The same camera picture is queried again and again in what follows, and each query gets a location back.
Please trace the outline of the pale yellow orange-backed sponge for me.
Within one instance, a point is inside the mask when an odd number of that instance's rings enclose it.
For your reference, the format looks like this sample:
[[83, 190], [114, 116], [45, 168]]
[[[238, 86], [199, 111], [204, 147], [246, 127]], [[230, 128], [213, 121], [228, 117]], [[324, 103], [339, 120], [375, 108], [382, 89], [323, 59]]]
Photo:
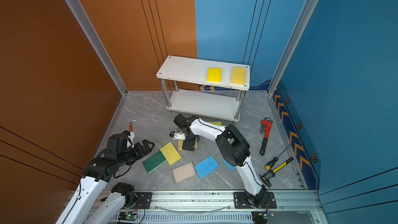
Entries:
[[[184, 151], [182, 149], [182, 146], [183, 146], [183, 140], [178, 140], [178, 151], [179, 152]], [[194, 149], [198, 149], [198, 142], [195, 142]]]

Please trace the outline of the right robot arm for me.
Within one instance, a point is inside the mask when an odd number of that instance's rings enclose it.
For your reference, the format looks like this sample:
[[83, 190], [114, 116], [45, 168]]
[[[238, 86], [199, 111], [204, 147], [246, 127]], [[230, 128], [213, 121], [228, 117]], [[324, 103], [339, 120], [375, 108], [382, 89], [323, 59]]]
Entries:
[[170, 137], [182, 140], [182, 149], [194, 151], [201, 137], [214, 141], [224, 160], [235, 167], [243, 180], [247, 200], [252, 207], [260, 208], [266, 203], [267, 189], [256, 174], [250, 157], [250, 145], [233, 124], [218, 126], [197, 116], [186, 118], [182, 114], [174, 118], [177, 131]]

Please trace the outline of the bright yellow foam sponge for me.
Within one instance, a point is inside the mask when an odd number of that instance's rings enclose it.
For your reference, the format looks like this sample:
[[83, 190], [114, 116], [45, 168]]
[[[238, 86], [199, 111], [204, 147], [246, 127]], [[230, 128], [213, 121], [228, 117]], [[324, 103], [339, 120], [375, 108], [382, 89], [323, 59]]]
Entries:
[[212, 83], [220, 83], [222, 81], [221, 68], [209, 68], [207, 73], [207, 81]]

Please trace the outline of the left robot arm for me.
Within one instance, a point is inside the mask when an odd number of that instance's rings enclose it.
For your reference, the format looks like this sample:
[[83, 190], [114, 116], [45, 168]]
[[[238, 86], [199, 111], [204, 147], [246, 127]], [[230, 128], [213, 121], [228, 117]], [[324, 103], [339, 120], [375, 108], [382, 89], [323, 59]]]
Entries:
[[89, 215], [106, 185], [112, 178], [118, 178], [116, 173], [119, 169], [132, 166], [150, 154], [155, 147], [155, 144], [148, 140], [133, 143], [133, 139], [134, 133], [131, 131], [114, 134], [108, 139], [106, 148], [91, 160], [83, 171], [79, 186], [57, 220], [58, 224], [106, 224], [124, 206], [137, 211], [150, 208], [150, 192], [137, 194], [133, 185], [118, 183], [113, 186], [104, 203]]

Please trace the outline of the golden yellow sponge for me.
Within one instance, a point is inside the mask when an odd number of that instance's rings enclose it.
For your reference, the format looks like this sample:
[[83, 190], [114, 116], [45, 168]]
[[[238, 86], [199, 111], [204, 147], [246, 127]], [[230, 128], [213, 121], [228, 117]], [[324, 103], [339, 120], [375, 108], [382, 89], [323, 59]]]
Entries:
[[245, 67], [233, 67], [231, 83], [244, 86], [246, 84], [246, 71]]

